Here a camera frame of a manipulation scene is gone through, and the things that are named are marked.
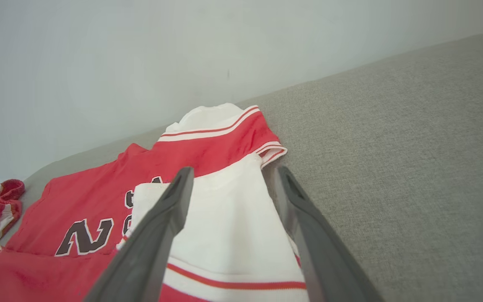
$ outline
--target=gray fabric upholstery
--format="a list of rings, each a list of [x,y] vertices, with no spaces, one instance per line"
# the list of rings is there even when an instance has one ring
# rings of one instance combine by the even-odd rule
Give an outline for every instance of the gray fabric upholstery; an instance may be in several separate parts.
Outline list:
[[[483,301],[483,35],[239,106],[254,104],[289,149],[271,167],[290,168],[386,300]],[[163,129],[42,168],[24,204]]]

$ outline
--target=baseball jersey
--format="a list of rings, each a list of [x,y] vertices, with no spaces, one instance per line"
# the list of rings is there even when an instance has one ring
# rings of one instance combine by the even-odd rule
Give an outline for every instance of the baseball jersey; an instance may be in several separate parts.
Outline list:
[[[285,152],[258,107],[224,104],[190,111],[150,150],[132,144],[111,163],[54,178],[0,252],[0,300],[84,298],[132,225],[138,184],[168,183],[185,166],[197,179],[247,155],[263,167]],[[199,299],[168,285],[161,291],[165,301]]]

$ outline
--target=white wall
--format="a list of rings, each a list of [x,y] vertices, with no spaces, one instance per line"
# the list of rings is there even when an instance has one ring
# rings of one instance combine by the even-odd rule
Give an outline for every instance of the white wall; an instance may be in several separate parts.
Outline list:
[[[478,33],[483,0],[0,0],[0,180]]]

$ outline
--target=red and white jersey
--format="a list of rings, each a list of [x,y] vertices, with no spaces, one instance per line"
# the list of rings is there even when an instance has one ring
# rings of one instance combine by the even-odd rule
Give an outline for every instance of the red and white jersey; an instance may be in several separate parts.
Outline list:
[[[142,183],[168,183],[185,166],[194,168],[195,193],[205,194],[206,186],[197,184],[205,180],[206,176],[213,179],[222,170],[238,169],[236,167],[247,161],[248,166],[251,166],[251,172],[247,172],[247,175],[253,178],[250,186],[257,184],[257,187],[252,190],[240,183],[229,190],[243,193],[241,198],[247,200],[252,198],[251,194],[258,194],[257,199],[264,200],[267,204],[264,206],[267,207],[266,213],[270,213],[274,208],[267,191],[263,194],[266,186],[260,167],[285,152],[286,149],[268,128],[258,107],[241,110],[234,105],[224,104],[192,110],[180,123],[169,126],[150,150],[132,144],[114,162],[54,178],[46,185],[42,197],[26,211],[21,227],[0,252],[0,300],[18,298],[29,301],[63,301],[84,298],[111,262],[117,252],[117,244],[132,225],[136,186]],[[254,167],[257,167],[258,174],[255,174]],[[251,291],[271,293],[273,299],[286,296],[291,299],[291,293],[277,291],[280,289],[295,290],[300,293],[299,297],[306,297],[301,271],[298,267],[294,269],[296,260],[284,230],[279,235],[280,239],[274,239],[277,242],[273,245],[281,251],[287,251],[280,253],[291,256],[293,266],[288,264],[286,269],[263,272],[251,262],[249,255],[255,255],[257,249],[250,247],[239,250],[227,248],[229,253],[239,253],[230,256],[241,261],[228,271],[224,270],[225,264],[232,260],[228,254],[219,252],[221,257],[217,261],[207,254],[206,245],[213,244],[213,253],[218,253],[221,248],[225,249],[231,244],[229,238],[253,243],[251,239],[243,241],[244,236],[251,237],[268,229],[278,233],[276,229],[279,225],[276,223],[258,224],[253,229],[251,222],[271,219],[280,224],[278,217],[259,218],[260,211],[253,211],[244,218],[238,214],[232,216],[235,209],[229,208],[221,215],[222,203],[213,195],[211,199],[215,204],[206,206],[211,206],[217,212],[211,216],[212,219],[222,219],[217,223],[226,225],[225,218],[235,216],[242,220],[229,223],[239,224],[240,228],[213,233],[210,229],[213,228],[213,221],[200,225],[198,215],[192,215],[195,219],[190,219],[188,214],[184,230],[173,242],[172,251],[180,251],[180,254],[171,254],[161,300],[253,300],[253,296],[242,294],[250,294]],[[242,210],[249,211],[249,208],[239,210],[241,214]],[[184,231],[193,227],[200,230],[207,228],[209,234],[204,236],[209,241],[202,245],[190,241],[195,254],[178,248],[179,244],[189,242],[183,240]],[[282,273],[287,274],[287,277],[278,276]],[[259,283],[263,284],[262,287],[251,287],[251,284]],[[279,292],[284,292],[286,296],[280,296],[277,294]]]

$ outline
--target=red stripe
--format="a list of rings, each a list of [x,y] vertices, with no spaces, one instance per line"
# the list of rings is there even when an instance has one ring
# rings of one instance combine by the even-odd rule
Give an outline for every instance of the red stripe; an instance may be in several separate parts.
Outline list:
[[[211,280],[195,273],[191,273],[187,270],[181,269],[178,266],[168,263],[167,268],[183,275],[184,277],[188,277],[193,279],[197,282],[213,286],[219,287],[221,289],[229,289],[229,290],[285,290],[285,289],[306,289],[304,282],[298,281],[286,281],[286,282],[266,282],[266,283],[243,283],[243,282],[222,282],[222,281],[215,281]]]
[[[284,153],[286,150],[281,150],[280,152],[277,152],[275,153],[272,157],[270,157],[270,159],[268,159],[265,163],[268,163],[270,162],[274,157],[276,157],[277,155],[281,154],[281,153]]]
[[[297,265],[299,266],[299,268],[301,268],[301,259],[299,259],[297,255],[295,255],[295,257],[296,257]]]
[[[262,151],[261,153],[259,153],[260,157],[264,158],[266,156],[266,154],[268,154],[270,150],[264,150]]]
[[[150,160],[154,159],[155,174],[161,175],[163,182],[169,182],[182,167],[193,167],[195,177],[203,176],[230,166],[268,142],[277,141],[278,137],[271,132],[262,113],[256,112],[221,136],[159,141],[146,153]]]
[[[260,148],[256,149],[254,152],[255,153],[262,152],[262,149],[265,149],[267,147],[282,147],[282,148],[284,148],[282,145],[267,145],[267,146],[263,146],[263,147],[260,147]]]
[[[244,116],[246,116],[249,112],[254,111],[255,109],[258,109],[258,107],[251,108],[250,110],[244,112],[238,120],[234,122],[234,124],[226,127],[226,128],[221,128],[221,129],[213,129],[213,130],[195,130],[195,131],[187,131],[187,132],[180,132],[180,133],[165,133],[162,136],[177,136],[177,135],[182,135],[182,134],[192,134],[192,133],[205,133],[205,132],[217,132],[217,131],[223,131],[230,129],[236,125],[237,122],[239,122]]]

